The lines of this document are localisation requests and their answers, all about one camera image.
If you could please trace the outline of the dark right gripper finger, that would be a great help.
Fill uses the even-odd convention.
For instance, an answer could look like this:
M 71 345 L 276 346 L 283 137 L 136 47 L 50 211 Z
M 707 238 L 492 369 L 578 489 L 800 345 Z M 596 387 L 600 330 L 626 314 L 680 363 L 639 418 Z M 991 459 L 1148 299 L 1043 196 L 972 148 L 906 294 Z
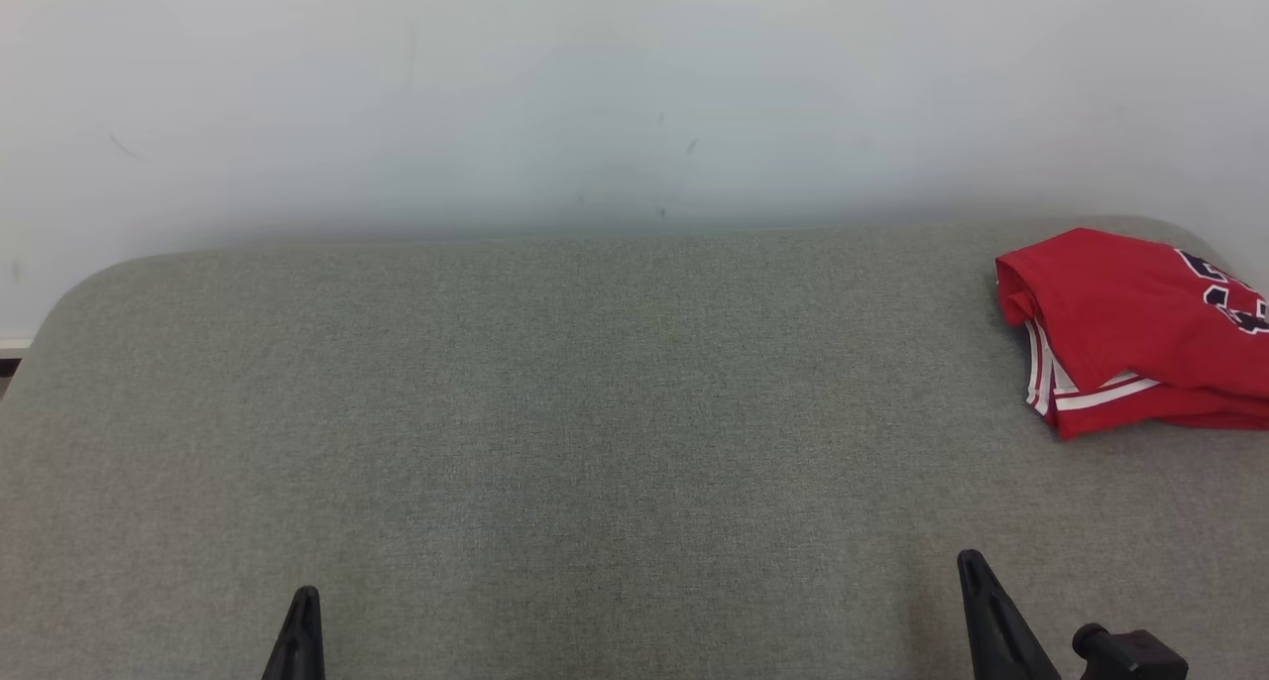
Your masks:
M 957 557 L 975 680 L 1061 680 L 983 554 Z

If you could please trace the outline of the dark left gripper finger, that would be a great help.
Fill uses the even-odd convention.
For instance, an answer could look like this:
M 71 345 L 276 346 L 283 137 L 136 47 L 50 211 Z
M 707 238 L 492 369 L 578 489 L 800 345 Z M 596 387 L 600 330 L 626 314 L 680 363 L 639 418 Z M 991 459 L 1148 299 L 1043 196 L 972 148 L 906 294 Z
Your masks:
M 291 596 L 261 680 L 326 680 L 317 587 L 303 586 Z

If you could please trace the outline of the red jersey with white sleeves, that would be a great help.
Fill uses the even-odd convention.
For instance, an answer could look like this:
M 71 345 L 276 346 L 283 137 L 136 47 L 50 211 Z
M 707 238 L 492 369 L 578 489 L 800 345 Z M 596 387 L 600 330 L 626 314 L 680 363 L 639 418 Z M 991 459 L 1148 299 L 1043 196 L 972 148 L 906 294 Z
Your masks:
M 997 258 L 996 283 L 1042 417 L 1052 395 L 1133 379 L 1269 398 L 1269 297 L 1181 247 L 1067 230 Z

